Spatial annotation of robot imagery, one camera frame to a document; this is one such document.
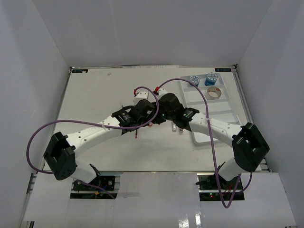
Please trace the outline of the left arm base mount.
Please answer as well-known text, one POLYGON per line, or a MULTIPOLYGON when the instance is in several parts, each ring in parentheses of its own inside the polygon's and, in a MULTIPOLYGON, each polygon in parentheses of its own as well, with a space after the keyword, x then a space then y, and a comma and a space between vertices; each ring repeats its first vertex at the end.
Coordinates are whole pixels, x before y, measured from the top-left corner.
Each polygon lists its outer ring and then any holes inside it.
POLYGON ((117 197, 120 187, 119 172, 102 172, 100 177, 96 177, 88 185, 82 184, 78 180, 73 180, 70 198, 87 200, 113 200, 117 197))

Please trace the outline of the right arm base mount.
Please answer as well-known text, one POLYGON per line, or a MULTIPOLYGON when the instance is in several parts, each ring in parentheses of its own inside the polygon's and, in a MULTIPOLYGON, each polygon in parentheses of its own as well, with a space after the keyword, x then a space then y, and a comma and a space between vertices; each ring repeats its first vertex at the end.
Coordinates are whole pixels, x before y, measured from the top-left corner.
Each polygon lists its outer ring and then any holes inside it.
MULTIPOLYGON (((219 177, 220 189, 223 195, 224 201, 229 201, 232 196, 235 184, 237 183, 237 177, 234 177, 230 181, 225 181, 219 177)), ((199 188, 200 201, 221 201, 219 190, 217 187, 215 174, 212 175, 198 175, 198 181, 196 185, 199 188)), ((239 180, 233 200, 242 201, 245 200, 242 181, 239 180)))

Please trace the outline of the brown packing tape roll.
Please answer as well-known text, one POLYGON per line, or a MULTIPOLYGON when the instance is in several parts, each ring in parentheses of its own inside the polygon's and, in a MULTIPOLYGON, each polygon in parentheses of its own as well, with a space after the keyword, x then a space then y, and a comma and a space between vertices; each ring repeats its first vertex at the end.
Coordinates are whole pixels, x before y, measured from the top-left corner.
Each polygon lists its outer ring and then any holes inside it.
POLYGON ((207 89, 207 97, 209 100, 218 100, 222 96, 222 91, 215 86, 211 86, 207 89))

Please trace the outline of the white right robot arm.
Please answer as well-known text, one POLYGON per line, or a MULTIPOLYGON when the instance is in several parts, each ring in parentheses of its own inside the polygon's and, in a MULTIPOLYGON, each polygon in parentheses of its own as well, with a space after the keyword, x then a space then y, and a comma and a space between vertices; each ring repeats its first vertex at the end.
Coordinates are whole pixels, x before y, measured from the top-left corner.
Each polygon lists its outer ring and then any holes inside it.
POLYGON ((161 95, 159 106, 156 123, 161 124, 169 120, 181 129, 211 136, 232 148, 234 156, 224 162, 214 178, 219 189, 226 189, 231 185, 233 178, 244 172, 255 172, 270 150, 253 123, 237 125, 214 118, 208 119, 197 109, 185 108, 173 93, 161 95))

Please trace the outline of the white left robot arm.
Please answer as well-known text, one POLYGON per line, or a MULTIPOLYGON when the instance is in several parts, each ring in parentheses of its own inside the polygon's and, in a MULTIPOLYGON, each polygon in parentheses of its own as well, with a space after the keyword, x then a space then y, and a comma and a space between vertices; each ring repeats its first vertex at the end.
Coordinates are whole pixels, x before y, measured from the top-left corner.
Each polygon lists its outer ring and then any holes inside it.
POLYGON ((79 179, 89 189, 94 190, 100 185, 96 169, 77 158, 108 139, 134 131, 142 124, 151 122, 156 110, 156 102, 142 99, 136 105, 112 113, 97 126, 67 135, 57 132, 52 135, 43 157, 56 180, 69 177, 79 179))

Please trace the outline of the blue tape roll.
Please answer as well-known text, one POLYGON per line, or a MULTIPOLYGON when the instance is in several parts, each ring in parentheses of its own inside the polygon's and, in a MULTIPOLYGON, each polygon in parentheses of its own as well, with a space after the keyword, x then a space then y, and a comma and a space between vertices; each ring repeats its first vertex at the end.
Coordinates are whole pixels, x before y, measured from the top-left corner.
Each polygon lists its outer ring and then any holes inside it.
POLYGON ((218 75, 214 72, 210 72, 207 74, 206 79, 205 79, 205 86, 214 86, 216 81, 218 79, 218 75))
POLYGON ((191 75, 189 77, 190 83, 188 83, 188 87, 198 87, 200 84, 200 77, 198 75, 191 75))

